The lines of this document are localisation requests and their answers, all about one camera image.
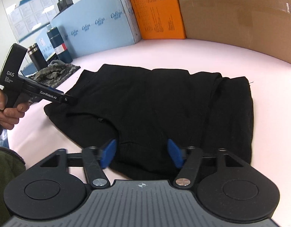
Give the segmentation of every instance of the pink tablecloth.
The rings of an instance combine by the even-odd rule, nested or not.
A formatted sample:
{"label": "pink tablecloth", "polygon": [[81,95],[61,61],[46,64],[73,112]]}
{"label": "pink tablecloth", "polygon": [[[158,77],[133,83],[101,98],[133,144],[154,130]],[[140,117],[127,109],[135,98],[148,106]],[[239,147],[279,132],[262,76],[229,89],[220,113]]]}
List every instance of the pink tablecloth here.
{"label": "pink tablecloth", "polygon": [[[190,73],[220,72],[230,78],[246,76],[254,99],[252,166],[279,188],[281,199],[273,219],[291,227],[291,65],[254,51],[198,40],[149,40],[74,60],[81,66],[58,89],[70,89],[83,69],[97,71],[102,64],[154,68],[180,68]],[[25,117],[8,132],[10,148],[26,161],[27,168],[58,148],[81,149],[47,118],[42,100],[30,107]],[[85,181],[82,169],[70,172]],[[111,182],[123,176],[107,169]]]}

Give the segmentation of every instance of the bottle label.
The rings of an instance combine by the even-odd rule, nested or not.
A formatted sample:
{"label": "bottle label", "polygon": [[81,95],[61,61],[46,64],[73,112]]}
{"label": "bottle label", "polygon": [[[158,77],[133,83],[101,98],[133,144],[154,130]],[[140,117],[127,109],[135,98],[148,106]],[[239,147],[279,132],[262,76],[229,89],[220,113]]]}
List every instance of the bottle label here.
{"label": "bottle label", "polygon": [[57,55],[61,54],[62,52],[66,51],[66,50],[67,50],[67,47],[66,47],[65,43],[54,48],[54,51]]}

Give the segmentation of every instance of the dark blue bottle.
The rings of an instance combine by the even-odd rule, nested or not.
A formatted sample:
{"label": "dark blue bottle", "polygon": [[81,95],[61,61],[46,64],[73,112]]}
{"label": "dark blue bottle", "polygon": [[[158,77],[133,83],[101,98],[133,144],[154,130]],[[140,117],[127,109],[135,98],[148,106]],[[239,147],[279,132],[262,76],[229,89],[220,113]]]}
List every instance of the dark blue bottle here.
{"label": "dark blue bottle", "polygon": [[63,41],[63,38],[61,37],[61,34],[59,33],[58,28],[51,28],[50,25],[48,25],[47,28],[47,35],[58,58],[66,64],[71,63],[73,59],[65,45],[65,42]]}

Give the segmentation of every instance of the device handle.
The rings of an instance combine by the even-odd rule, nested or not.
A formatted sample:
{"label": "device handle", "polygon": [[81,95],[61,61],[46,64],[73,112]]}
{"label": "device handle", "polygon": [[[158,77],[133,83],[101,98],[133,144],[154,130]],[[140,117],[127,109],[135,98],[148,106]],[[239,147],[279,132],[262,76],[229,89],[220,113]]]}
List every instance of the device handle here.
{"label": "device handle", "polygon": [[[5,108],[14,107],[20,93],[15,92],[15,91],[8,89],[8,88],[3,88],[3,93],[5,94],[5,96],[7,98],[7,103],[5,105]],[[4,130],[4,128],[0,124],[0,135],[2,134],[3,130]]]}

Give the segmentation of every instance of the human hand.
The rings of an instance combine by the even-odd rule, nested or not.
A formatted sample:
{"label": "human hand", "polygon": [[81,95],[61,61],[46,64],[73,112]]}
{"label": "human hand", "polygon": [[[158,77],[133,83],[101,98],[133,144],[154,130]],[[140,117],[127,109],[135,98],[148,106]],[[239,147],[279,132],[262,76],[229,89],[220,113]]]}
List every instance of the human hand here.
{"label": "human hand", "polygon": [[0,89],[0,124],[4,129],[12,130],[19,119],[25,116],[29,103],[18,104],[16,108],[5,108],[5,95]]}

